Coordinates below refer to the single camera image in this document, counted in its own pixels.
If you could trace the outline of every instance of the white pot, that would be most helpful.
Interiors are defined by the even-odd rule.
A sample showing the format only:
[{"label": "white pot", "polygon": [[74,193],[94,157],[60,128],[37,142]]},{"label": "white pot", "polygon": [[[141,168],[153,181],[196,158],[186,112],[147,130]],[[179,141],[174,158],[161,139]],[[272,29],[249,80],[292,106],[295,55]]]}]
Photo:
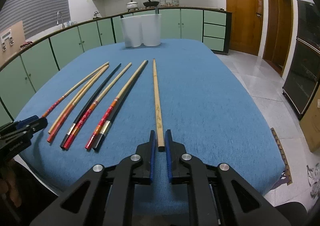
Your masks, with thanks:
[{"label": "white pot", "polygon": [[137,9],[138,7],[138,2],[135,1],[130,1],[129,3],[127,3],[127,9]]}]

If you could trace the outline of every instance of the faucet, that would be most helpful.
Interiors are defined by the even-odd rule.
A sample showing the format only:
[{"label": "faucet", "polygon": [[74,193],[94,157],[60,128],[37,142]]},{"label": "faucet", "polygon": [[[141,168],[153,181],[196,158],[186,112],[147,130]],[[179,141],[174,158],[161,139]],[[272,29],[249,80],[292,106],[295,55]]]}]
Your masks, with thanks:
[{"label": "faucet", "polygon": [[59,13],[61,14],[62,28],[65,28],[62,13],[60,11],[57,12],[57,25],[59,25]]}]

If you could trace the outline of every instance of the drawer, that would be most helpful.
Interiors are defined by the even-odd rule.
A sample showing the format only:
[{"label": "drawer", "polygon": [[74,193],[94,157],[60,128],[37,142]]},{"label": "drawer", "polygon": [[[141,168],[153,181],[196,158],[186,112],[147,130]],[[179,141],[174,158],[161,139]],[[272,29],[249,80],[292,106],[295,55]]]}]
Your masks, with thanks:
[{"label": "drawer", "polygon": [[226,27],[212,24],[204,24],[204,35],[211,37],[224,38]]},{"label": "drawer", "polygon": [[204,11],[204,22],[218,25],[226,25],[226,13]]},{"label": "drawer", "polygon": [[223,51],[224,39],[204,36],[203,43],[211,50]]}]

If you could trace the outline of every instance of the tiled floor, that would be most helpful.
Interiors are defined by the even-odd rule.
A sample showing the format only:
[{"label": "tiled floor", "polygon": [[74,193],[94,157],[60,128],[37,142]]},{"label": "tiled floor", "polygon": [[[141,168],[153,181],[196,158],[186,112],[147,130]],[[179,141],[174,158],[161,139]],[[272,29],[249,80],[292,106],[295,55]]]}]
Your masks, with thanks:
[{"label": "tiled floor", "polygon": [[315,182],[320,180],[320,156],[311,153],[299,121],[282,95],[284,80],[262,58],[237,51],[217,55],[251,95],[270,128],[274,127],[290,167],[293,183],[271,190],[265,198],[278,206],[297,201],[310,210],[317,200]]}]

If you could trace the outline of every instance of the gold label on chopstick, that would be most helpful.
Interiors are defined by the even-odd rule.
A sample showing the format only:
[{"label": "gold label on chopstick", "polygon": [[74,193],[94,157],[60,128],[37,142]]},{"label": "gold label on chopstick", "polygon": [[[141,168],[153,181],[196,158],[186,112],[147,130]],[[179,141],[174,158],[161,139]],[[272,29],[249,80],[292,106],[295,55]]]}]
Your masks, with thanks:
[{"label": "gold label on chopstick", "polygon": [[72,132],[73,128],[75,127],[75,123],[72,124],[71,128],[69,129],[67,135],[70,135],[70,133]]},{"label": "gold label on chopstick", "polygon": [[102,129],[100,130],[100,134],[103,134],[106,131],[106,129],[109,126],[109,124],[111,124],[111,121],[107,120],[105,122],[105,124],[103,125]]}]

